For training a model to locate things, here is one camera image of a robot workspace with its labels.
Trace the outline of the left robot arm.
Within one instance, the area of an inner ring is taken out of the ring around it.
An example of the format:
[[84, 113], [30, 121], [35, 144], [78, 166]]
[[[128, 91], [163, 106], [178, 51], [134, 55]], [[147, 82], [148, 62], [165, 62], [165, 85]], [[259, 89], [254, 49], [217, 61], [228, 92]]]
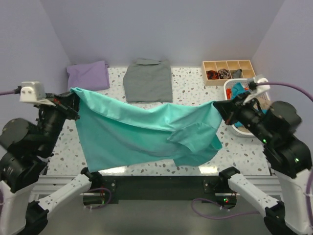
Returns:
[[0, 161], [0, 233], [37, 235], [48, 219], [81, 193], [101, 188], [101, 174], [83, 168], [81, 174], [46, 198], [29, 201], [45, 159], [53, 156], [65, 120], [78, 120], [80, 98], [71, 92], [44, 94], [33, 104], [39, 109], [37, 124], [23, 118], [9, 121], [0, 144], [7, 151]]

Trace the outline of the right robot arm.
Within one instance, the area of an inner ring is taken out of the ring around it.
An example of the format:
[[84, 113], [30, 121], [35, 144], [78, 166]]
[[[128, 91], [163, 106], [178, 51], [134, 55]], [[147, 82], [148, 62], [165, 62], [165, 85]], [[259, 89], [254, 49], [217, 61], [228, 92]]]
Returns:
[[295, 131], [301, 123], [296, 109], [276, 101], [266, 113], [255, 109], [253, 101], [244, 104], [245, 95], [233, 100], [215, 101], [214, 107], [226, 125], [240, 122], [263, 144], [263, 153], [276, 172], [282, 201], [276, 201], [250, 183], [235, 167], [219, 173], [218, 187], [245, 198], [263, 217], [273, 235], [311, 235], [313, 208], [310, 176], [313, 168], [309, 147]]

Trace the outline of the teal t shirt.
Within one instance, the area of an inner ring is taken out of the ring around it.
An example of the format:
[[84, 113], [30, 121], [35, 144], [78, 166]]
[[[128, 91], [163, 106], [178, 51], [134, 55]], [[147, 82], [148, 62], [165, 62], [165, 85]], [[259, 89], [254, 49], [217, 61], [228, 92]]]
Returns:
[[211, 101], [143, 109], [93, 91], [72, 92], [80, 99], [76, 128], [91, 172], [161, 160], [200, 166], [222, 148], [222, 118]]

